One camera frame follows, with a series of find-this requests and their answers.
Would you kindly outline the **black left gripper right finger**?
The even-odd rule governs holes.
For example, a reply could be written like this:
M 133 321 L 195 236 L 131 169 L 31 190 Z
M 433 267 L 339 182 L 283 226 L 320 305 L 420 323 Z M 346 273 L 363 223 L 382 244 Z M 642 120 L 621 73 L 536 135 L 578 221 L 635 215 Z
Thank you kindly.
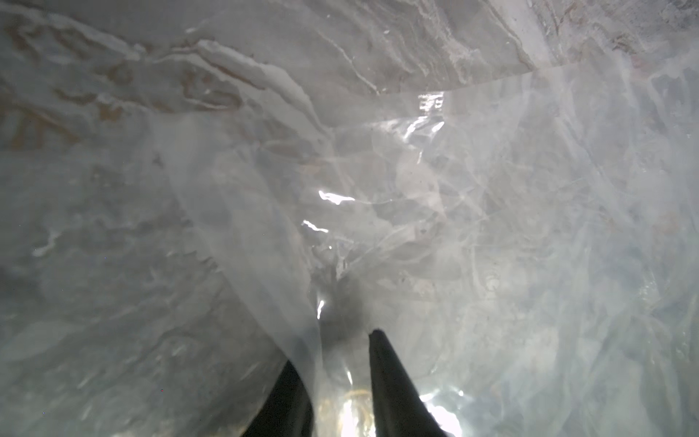
M 369 335 L 369 341 L 376 435 L 444 437 L 444 431 L 420 400 L 386 333 L 374 330 Z

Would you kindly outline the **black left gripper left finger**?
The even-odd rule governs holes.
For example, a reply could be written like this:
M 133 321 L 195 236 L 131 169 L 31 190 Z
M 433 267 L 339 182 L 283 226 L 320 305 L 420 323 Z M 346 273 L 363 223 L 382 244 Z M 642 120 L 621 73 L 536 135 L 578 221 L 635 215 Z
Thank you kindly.
M 287 361 L 262 408 L 243 437 L 311 437 L 314 411 L 308 392 Z

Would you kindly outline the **clear plastic vacuum bag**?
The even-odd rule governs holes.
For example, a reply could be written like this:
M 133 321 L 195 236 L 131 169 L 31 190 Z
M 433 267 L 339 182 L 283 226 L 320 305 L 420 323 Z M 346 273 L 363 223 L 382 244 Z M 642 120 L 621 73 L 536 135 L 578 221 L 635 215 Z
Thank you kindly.
M 698 433 L 695 1 L 5 1 L 1 433 Z

